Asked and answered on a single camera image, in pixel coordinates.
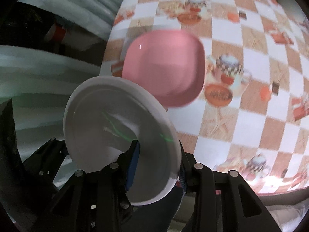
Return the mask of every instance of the pink container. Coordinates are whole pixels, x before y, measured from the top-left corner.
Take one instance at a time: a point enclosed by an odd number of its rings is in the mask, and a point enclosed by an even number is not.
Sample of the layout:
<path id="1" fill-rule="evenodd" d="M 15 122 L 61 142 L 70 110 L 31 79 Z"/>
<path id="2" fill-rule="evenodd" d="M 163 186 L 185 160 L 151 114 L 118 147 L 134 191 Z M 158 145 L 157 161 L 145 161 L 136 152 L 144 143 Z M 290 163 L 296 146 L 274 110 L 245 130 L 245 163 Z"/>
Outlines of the pink container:
<path id="1" fill-rule="evenodd" d="M 182 30 L 145 33 L 130 45 L 122 78 L 146 89 L 165 107 L 189 104 L 204 86 L 203 44 Z"/>

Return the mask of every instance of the curtain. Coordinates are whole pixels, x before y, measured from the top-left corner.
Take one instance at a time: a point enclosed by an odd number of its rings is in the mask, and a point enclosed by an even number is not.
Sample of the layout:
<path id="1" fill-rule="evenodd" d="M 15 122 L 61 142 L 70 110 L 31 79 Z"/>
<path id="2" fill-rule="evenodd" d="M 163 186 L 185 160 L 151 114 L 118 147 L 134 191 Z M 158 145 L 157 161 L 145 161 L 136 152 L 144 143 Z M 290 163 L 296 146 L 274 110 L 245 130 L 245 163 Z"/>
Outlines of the curtain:
<path id="1" fill-rule="evenodd" d="M 70 95 L 99 72 L 100 67 L 73 58 L 0 45 L 0 103 L 13 100 L 22 161 L 49 139 L 64 139 L 62 119 Z M 61 187 L 75 170 L 76 165 L 67 156 L 55 185 Z"/>
<path id="2" fill-rule="evenodd" d="M 18 0 L 61 16 L 108 40 L 123 0 Z"/>

